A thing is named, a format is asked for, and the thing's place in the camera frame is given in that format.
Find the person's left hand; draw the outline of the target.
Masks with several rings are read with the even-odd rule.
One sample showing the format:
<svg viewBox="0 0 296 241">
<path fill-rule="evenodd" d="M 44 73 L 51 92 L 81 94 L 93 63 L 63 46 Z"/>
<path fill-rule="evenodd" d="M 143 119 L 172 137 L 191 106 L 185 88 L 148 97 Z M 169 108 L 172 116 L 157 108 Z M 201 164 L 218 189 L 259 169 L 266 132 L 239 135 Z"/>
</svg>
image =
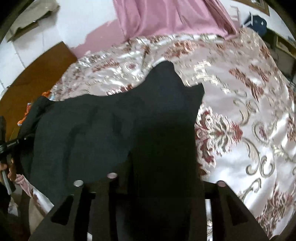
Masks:
<svg viewBox="0 0 296 241">
<path fill-rule="evenodd" d="M 8 164 L 3 164 L 1 163 L 1 171 L 6 171 L 8 170 L 8 178 L 12 181 L 15 182 L 16 180 L 16 168 L 14 165 L 14 159 L 12 158 L 11 161 Z"/>
</svg>

